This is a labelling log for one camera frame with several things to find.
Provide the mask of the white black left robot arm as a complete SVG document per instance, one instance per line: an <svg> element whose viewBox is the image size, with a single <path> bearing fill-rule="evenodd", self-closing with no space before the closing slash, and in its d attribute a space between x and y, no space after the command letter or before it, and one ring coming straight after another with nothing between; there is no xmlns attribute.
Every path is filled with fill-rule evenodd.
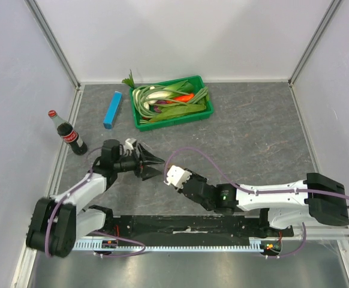
<svg viewBox="0 0 349 288"><path fill-rule="evenodd" d="M136 139L125 143L115 139L103 142L100 155L84 178L67 191L40 198L34 208L26 235L28 248L44 252L48 257L67 257L76 241L98 232L107 236L114 229L112 210L87 204L106 192L120 173L133 172L145 181L159 176L156 165L164 160L154 156Z"/></svg>

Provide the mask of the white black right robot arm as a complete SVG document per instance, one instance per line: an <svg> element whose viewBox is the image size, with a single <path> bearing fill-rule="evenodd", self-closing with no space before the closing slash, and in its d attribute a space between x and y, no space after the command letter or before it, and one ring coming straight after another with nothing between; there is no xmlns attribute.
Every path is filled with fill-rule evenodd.
<svg viewBox="0 0 349 288"><path fill-rule="evenodd" d="M319 173L309 173L303 180L281 185L213 186L190 170L172 166L166 180L207 211L231 215L261 209L265 216L257 221L257 229L264 236L311 220L327 226L349 225L344 186Z"/></svg>

